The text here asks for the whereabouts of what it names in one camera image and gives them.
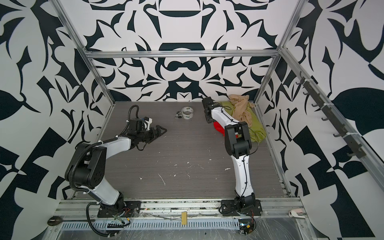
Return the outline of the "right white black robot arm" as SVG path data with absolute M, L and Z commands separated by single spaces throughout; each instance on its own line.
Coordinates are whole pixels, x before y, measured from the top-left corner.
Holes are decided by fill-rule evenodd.
M 224 129 L 225 149 L 234 163 L 236 177 L 235 203 L 238 209 L 249 208 L 256 202 L 251 184 L 249 157 L 252 141 L 247 123 L 234 119 L 225 110 L 225 106 L 212 98 L 202 100 L 208 123 L 218 123 Z

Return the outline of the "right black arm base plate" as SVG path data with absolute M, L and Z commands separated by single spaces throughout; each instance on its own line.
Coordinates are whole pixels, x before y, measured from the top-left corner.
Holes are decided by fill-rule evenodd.
M 240 215 L 254 215 L 261 216 L 263 212 L 261 202 L 259 200 L 221 200 L 219 206 L 219 213 L 223 216 L 240 216 Z

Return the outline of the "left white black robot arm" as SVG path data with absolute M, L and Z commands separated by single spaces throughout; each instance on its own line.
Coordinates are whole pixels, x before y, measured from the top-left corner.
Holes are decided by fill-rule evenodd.
M 159 125 L 153 127 L 149 117 L 139 117 L 139 106 L 133 105 L 122 132 L 112 139 L 93 144 L 82 143 L 77 148 L 65 172 L 65 180 L 75 192 L 90 195 L 108 216 L 122 214 L 126 208 L 124 195 L 107 181 L 105 169 L 107 159 L 132 149 L 143 151 L 167 132 Z

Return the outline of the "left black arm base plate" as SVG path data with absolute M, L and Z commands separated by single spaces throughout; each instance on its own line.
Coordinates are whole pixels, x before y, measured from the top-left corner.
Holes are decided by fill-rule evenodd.
M 124 201 L 113 206 L 101 204 L 98 218 L 112 218 L 113 216 L 130 218 L 138 214 L 141 209 L 141 201 Z

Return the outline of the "red cloth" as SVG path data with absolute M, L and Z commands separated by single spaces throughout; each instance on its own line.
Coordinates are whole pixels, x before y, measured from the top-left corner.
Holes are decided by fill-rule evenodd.
M 214 122 L 213 125 L 216 131 L 225 136 L 225 129 L 218 122 Z

